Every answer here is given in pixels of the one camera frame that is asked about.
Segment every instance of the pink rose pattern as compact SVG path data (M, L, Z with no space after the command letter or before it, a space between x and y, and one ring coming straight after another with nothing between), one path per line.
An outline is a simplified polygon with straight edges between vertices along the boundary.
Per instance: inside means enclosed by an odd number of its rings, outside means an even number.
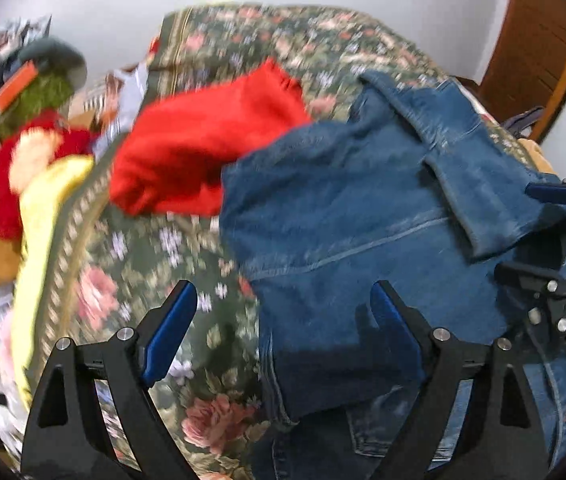
M224 475L223 473L205 473L198 475L200 480L232 480L231 476Z
M282 58L285 58L287 56L289 56L289 51L292 49L292 44L287 41L285 38L280 38L277 42L276 42L276 51L278 52L278 55Z
M238 14L240 18L247 18L249 20L255 20L263 15L262 12L253 7L241 7Z
M254 291L252 290L252 286L250 285L250 282L248 282L241 275L239 275L239 288L240 288L240 292L243 294L243 296L245 296L249 300L253 300L254 298L256 298L256 295L254 294Z
M225 394L214 400L195 399L188 408L187 418L181 423L185 440L201 448L209 448L214 455L220 455L226 442L239 438L249 424L245 422L254 414L254 407L243 407Z
M309 102L307 105L307 111L311 115L327 115L336 106L336 96L327 95L324 97L317 97L316 99Z
M76 289L79 317L87 320L92 330L100 330L103 320L118 308L118 286L103 269L87 266L80 273Z
M199 50L205 43L205 35L202 32L190 34L185 40L185 48L191 52Z

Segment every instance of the wooden door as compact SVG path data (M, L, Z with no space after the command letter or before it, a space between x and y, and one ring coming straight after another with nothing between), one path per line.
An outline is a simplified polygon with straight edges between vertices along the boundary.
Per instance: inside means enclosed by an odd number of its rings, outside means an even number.
M549 126L566 98L566 0L510 0L479 94L499 122L540 105Z

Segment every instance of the red plush toy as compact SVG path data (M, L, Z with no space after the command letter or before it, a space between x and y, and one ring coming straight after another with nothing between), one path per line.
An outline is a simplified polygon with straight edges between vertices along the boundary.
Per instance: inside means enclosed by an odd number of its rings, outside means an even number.
M23 234L18 197L45 168L67 155L89 155L94 135L70 130L65 119L46 110L23 126L0 147L0 238Z

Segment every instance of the blue fabric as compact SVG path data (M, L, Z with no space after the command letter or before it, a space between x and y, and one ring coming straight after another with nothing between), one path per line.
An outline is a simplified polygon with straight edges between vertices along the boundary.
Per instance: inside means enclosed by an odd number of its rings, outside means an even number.
M332 440L321 453L337 449L338 438L323 433L330 425L352 450L332 457L335 472L357 478L360 457L372 449L376 460L402 425L418 384L401 373L392 334L370 310L373 283L388 280L431 326L488 344L530 308L493 281L496 263L522 248L543 260L550 248L527 235L566 233L566 206L525 195L530 182L558 179L495 145L453 82L413 89L376 72L362 81L347 123L297 128L223 171L221 235L261 304L266 410L276 428L294 428L274 433L256 460L263 478L322 475L312 465L321 446L304 439L322 434ZM525 370L558 453L566 449L566 350L552 353L537 336L525 335L536 355ZM458 437L462 402L448 442Z

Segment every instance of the bed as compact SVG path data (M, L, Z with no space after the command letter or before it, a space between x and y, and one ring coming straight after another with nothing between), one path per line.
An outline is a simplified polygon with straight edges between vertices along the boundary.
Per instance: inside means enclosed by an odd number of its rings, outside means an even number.
M346 120L361 88L357 76L368 68L413 86L435 87L449 78L413 43L360 12L204 5L165 17L143 105L233 79L267 57L300 79L315 120ZM495 144L534 166L512 136L486 121ZM24 364L30 387L36 387L58 338L68 335L78 343L108 339L121 327L137 325L179 279L190 280L198 291L198 311L168 376L150 393L201 478L252 478L250 445L268 426L256 410L257 300L219 238L218 218L132 218L108 203L110 167L124 137L114 140L61 211L36 315L32 360ZM134 466L108 388L99 383L96 389L116 454Z

